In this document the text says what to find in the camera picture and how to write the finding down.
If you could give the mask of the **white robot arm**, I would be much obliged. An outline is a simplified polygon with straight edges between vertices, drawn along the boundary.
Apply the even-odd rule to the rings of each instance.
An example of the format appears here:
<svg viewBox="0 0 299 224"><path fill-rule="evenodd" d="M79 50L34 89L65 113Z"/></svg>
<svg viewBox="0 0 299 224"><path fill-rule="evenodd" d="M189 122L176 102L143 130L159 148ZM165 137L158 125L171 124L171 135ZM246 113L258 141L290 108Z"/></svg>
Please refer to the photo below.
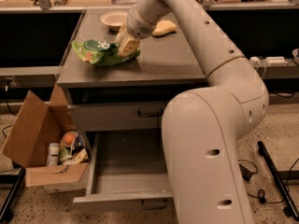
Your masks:
<svg viewBox="0 0 299 224"><path fill-rule="evenodd" d="M133 53L167 13L175 15L208 83L174 97L163 114L164 158L178 224L254 224L235 142L263 120L267 88L195 0L139 0L117 36L119 54Z"/></svg>

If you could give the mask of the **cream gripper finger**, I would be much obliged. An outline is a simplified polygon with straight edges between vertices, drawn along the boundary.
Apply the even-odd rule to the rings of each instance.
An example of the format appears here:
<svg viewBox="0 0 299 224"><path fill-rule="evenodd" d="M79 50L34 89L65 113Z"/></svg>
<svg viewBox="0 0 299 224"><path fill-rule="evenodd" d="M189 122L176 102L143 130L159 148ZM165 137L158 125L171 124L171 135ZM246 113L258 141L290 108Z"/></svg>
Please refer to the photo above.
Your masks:
<svg viewBox="0 0 299 224"><path fill-rule="evenodd" d="M120 28L118 34L116 35L115 39L114 39L114 42L119 46L122 42L122 40L124 39L125 37L125 32L126 32L126 28L125 27L122 27Z"/></svg>
<svg viewBox="0 0 299 224"><path fill-rule="evenodd" d="M120 39L118 43L118 55L120 57L127 57L138 50L140 41L131 37L125 37Z"/></svg>

